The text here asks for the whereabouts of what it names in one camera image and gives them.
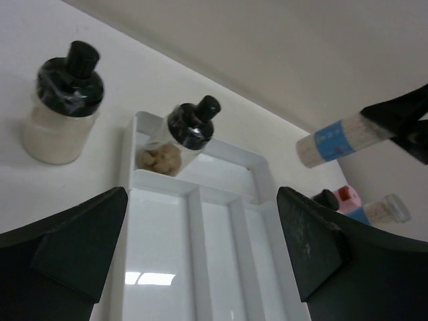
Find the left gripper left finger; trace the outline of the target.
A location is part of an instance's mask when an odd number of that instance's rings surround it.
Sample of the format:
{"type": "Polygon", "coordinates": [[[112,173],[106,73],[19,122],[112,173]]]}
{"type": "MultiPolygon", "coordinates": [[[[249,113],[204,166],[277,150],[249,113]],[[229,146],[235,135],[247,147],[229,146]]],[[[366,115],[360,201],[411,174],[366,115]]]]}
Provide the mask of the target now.
{"type": "Polygon", "coordinates": [[[100,301],[126,214],[114,187],[1,234],[2,320],[89,320],[100,301]]]}

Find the black cap white powder bottle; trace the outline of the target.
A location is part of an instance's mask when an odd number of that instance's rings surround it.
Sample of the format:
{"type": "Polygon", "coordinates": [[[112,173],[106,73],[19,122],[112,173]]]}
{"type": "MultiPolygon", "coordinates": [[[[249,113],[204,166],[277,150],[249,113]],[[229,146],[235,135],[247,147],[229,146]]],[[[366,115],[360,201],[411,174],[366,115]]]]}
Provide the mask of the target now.
{"type": "Polygon", "coordinates": [[[39,67],[33,108],[23,127],[23,147],[30,156],[65,165],[81,155],[104,98],[104,84],[95,71],[99,60],[96,48],[73,41],[67,56],[39,67]]]}

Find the black cap brown chunk bottle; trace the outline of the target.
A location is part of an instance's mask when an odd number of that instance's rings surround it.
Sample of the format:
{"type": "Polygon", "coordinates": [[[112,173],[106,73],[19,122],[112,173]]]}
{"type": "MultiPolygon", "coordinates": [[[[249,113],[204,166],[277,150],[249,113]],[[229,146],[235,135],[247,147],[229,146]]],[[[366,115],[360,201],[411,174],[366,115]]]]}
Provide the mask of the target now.
{"type": "Polygon", "coordinates": [[[205,150],[213,138],[213,118],[220,111],[219,101],[210,95],[198,104],[175,107],[138,151],[137,167],[175,177],[205,150]]]}

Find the blue label jar silver lid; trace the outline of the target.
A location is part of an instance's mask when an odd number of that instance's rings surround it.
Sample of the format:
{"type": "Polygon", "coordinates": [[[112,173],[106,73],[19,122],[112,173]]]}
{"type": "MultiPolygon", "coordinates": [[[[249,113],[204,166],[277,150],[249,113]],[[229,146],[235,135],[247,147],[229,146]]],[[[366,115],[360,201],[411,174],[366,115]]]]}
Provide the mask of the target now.
{"type": "Polygon", "coordinates": [[[296,143],[302,164],[314,168],[352,154],[379,141],[376,130],[362,115],[344,118],[296,143]]]}

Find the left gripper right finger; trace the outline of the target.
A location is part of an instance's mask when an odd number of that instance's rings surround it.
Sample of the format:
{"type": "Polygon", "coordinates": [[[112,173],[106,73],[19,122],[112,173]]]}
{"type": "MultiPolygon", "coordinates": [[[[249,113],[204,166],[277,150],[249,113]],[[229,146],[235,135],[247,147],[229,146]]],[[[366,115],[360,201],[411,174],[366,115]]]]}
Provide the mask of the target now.
{"type": "Polygon", "coordinates": [[[289,187],[277,204],[313,320],[426,320],[427,243],[365,225],[289,187]]]}

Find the pink cap spice bottle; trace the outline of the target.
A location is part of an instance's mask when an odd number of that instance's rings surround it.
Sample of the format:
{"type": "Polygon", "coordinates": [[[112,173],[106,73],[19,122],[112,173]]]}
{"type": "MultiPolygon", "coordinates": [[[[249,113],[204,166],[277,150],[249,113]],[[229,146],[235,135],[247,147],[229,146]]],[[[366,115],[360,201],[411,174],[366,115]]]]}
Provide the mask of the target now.
{"type": "Polygon", "coordinates": [[[350,185],[335,190],[333,194],[338,200],[338,212],[361,223],[368,223],[362,210],[362,201],[350,185]]]}

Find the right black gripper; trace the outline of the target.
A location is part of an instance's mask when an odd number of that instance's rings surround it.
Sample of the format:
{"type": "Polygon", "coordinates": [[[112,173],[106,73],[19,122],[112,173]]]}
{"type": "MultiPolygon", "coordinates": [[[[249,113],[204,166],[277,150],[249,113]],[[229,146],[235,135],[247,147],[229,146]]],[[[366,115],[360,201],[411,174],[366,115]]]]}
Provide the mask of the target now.
{"type": "MultiPolygon", "coordinates": [[[[427,85],[386,102],[363,108],[362,116],[391,134],[389,140],[412,157],[427,164],[427,85]]],[[[323,189],[312,200],[333,211],[338,210],[338,199],[323,189]]]]}

